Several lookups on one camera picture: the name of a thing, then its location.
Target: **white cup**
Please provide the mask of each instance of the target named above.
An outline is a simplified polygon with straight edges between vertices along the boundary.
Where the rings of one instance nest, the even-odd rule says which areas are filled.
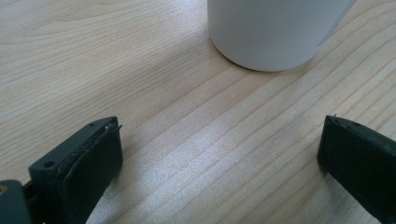
[[[283,71],[311,59],[355,0],[208,0],[209,33],[231,61]]]

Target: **wood grain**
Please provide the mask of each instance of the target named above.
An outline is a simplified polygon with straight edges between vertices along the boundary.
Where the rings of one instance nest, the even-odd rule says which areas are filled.
[[[116,115],[88,223],[377,223],[316,161],[325,115],[396,139],[396,2],[358,0],[308,63],[239,67],[206,1],[0,2],[0,179]]]

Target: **cup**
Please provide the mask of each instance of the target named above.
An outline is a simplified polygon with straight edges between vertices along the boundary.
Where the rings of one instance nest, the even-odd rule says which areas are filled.
[[[259,71],[307,62],[355,0],[208,0],[209,33],[231,61]]]

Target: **wooden table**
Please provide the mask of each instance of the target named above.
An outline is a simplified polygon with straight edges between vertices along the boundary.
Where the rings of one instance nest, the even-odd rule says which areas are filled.
[[[226,60],[204,0],[0,2],[0,179],[118,116],[88,223],[377,223],[316,160],[326,115],[396,138],[396,2],[358,0],[308,63]]]

